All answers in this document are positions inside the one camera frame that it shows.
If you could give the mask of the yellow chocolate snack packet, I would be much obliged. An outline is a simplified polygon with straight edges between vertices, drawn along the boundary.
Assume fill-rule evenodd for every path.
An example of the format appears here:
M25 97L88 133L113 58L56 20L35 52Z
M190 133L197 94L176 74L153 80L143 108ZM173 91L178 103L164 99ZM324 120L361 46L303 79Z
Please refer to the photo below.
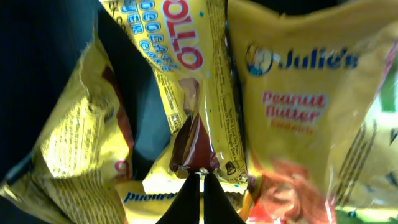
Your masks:
M246 161L233 96L221 0L103 1L152 67L169 123L169 145L143 181L148 194L212 173L243 193Z

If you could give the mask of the yellow peanut butter snack packet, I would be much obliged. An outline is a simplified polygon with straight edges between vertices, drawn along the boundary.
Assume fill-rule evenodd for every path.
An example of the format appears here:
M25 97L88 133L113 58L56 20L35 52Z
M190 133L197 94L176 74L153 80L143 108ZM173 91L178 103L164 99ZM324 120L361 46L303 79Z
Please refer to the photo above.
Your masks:
M248 223L367 223L335 202L339 171L397 58L397 2L280 15L228 3L241 81Z

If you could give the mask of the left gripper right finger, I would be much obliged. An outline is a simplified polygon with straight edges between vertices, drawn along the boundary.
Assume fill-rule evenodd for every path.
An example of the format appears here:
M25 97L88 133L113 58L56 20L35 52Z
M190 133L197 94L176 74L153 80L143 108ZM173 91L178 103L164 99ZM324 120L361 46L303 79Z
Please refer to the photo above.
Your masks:
M204 181L204 224L245 224L213 173Z

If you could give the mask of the dark green box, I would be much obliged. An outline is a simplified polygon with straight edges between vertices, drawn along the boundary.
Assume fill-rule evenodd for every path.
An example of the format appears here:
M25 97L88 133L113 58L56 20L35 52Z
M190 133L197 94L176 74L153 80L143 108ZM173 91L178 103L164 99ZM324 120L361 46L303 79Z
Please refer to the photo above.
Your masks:
M169 145L171 132L152 67L129 36L103 5L98 10L90 1L77 6L71 1L11 1L6 9L12 17L33 16L36 21L33 28L17 26L31 43L18 43L1 57L7 68L1 77L15 79L1 99L25 91L22 98L6 105L7 113L1 118L6 149L20 153L21 161L31 153L77 61L98 36L111 62L134 139L131 178L116 184L130 180L143 184Z

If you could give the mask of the orange Lemond snack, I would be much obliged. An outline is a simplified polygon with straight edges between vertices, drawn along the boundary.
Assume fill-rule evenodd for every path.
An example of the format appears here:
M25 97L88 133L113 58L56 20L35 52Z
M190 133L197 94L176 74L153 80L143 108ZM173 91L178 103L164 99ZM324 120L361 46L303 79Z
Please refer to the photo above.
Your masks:
M124 223L128 224L157 223L181 189L180 187L176 191L173 190L164 194L147 194L144 192L142 182L133 180L118 183L115 188L123 203L125 211ZM243 195L232 192L225 192L225 194L235 211L240 211ZM200 193L199 224L204 224L204 193Z

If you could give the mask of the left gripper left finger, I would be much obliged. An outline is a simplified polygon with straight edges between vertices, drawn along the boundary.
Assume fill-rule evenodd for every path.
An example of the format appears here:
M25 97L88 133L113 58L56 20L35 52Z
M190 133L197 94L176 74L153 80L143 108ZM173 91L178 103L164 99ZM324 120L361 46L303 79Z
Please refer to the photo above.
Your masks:
M190 174L174 201L156 224L199 224L200 176Z

